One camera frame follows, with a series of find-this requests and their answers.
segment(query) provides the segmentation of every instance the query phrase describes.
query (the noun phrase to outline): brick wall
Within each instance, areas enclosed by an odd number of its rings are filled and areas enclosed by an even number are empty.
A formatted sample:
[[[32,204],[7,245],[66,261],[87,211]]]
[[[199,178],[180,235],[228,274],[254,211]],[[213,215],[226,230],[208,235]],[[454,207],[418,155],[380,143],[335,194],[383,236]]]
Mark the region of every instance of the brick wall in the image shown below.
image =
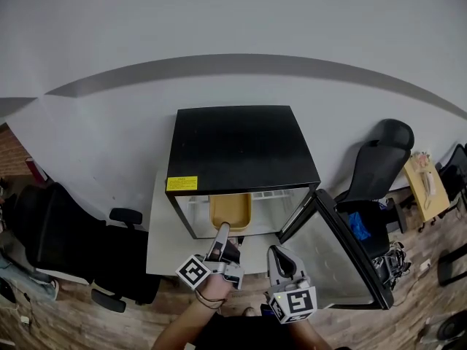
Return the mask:
[[[5,123],[0,126],[0,176],[31,175],[24,163],[30,155]]]

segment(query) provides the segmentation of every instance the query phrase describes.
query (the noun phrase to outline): black pants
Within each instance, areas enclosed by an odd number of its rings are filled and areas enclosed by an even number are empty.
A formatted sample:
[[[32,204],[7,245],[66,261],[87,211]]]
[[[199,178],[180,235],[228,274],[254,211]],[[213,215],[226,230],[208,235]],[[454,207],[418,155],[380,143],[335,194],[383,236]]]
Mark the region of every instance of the black pants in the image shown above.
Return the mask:
[[[196,349],[281,349],[293,350],[286,324],[275,316],[224,316],[215,314],[202,330]]]

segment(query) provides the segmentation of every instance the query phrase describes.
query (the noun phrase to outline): cabinet top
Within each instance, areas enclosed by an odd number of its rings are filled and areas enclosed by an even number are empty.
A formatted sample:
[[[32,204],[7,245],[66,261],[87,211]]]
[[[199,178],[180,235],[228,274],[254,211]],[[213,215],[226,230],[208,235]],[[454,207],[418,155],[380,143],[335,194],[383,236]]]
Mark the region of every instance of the cabinet top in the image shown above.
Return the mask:
[[[167,177],[197,178],[174,195],[257,192],[320,182],[289,106],[219,106],[177,113]]]

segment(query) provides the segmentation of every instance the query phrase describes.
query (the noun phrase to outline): white wall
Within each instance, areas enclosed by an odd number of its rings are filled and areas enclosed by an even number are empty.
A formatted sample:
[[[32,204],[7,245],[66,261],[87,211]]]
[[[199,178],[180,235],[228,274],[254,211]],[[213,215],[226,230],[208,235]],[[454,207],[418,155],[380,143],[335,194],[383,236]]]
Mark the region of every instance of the white wall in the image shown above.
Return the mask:
[[[466,121],[421,101],[343,82],[271,76],[168,79],[85,98],[44,96],[7,118],[31,155],[96,216],[128,206],[149,219],[155,172],[170,147],[178,109],[291,105],[324,188],[347,189],[353,144],[385,118],[408,123],[415,148],[435,160],[467,141]],[[404,180],[395,186],[405,185]]]
[[[467,109],[467,0],[0,0],[0,97],[187,55],[318,58]]]

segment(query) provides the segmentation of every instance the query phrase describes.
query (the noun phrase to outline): bracelet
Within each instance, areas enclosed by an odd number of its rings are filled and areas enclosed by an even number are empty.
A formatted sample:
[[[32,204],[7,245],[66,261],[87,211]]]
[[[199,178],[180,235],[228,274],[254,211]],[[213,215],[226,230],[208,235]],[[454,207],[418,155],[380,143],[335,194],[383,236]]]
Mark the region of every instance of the bracelet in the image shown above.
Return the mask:
[[[211,310],[219,309],[225,302],[225,300],[210,300],[205,298],[198,290],[195,290],[195,296],[200,303]]]

